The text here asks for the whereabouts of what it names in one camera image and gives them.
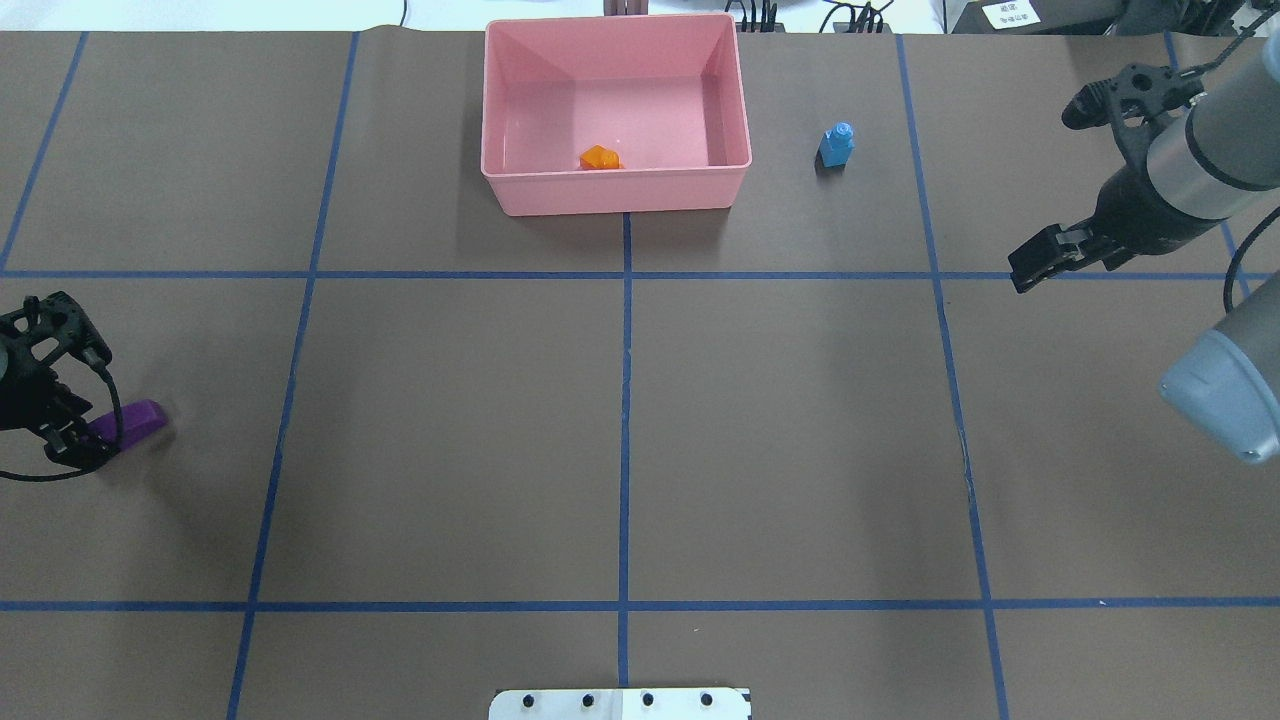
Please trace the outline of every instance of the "table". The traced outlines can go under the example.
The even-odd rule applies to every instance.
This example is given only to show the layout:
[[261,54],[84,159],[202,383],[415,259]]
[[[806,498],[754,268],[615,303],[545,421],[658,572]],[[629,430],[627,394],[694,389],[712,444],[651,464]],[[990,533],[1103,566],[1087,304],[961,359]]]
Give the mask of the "table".
[[5,715],[1275,715],[1275,468],[1156,392],[1248,218],[1005,277],[1119,167],[1075,90],[1221,41],[742,37],[735,208],[517,219],[481,40],[0,36],[4,306],[70,292],[173,419],[0,486]]

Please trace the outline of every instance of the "gray robot arm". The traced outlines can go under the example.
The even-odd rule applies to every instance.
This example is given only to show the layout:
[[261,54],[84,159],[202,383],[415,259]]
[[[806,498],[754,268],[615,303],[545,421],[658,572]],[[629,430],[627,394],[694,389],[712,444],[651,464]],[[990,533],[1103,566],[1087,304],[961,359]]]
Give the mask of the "gray robot arm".
[[[1199,76],[1129,65],[1068,105],[1071,128],[1111,124],[1125,167],[1098,193],[1092,217],[1050,225],[1010,256],[1018,292],[1101,260],[1114,270],[1137,255],[1178,250],[1280,187],[1280,37],[1222,86]],[[1180,111],[1192,101],[1190,110]],[[1164,377],[1161,395],[1251,464],[1280,454],[1280,273],[1229,311]]]

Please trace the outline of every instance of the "orange object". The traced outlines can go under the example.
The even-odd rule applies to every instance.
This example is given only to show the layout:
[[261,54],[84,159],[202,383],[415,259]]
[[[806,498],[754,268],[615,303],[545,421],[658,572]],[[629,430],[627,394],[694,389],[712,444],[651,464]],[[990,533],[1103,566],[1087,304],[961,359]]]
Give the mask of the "orange object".
[[617,170],[622,168],[618,154],[608,147],[593,145],[590,150],[579,156],[584,170]]

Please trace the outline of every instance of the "blue bottle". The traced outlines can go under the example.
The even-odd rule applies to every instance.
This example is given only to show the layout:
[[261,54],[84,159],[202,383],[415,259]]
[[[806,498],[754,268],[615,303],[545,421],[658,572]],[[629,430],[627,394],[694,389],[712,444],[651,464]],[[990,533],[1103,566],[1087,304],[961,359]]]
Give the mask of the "blue bottle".
[[844,165],[849,161],[854,146],[854,126],[836,123],[836,127],[822,135],[822,142],[818,145],[823,167],[836,168]]

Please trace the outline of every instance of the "white label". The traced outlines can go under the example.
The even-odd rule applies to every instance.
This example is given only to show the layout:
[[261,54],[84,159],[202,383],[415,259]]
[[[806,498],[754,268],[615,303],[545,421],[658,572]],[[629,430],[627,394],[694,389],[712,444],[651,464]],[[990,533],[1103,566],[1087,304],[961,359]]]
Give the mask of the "white label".
[[1036,8],[1032,6],[1032,0],[1007,0],[1006,3],[996,3],[995,5],[983,5],[982,12],[987,13],[991,27],[996,29],[1023,27],[1039,22],[1039,15],[1036,14]]
[[489,720],[751,720],[746,688],[506,691]]

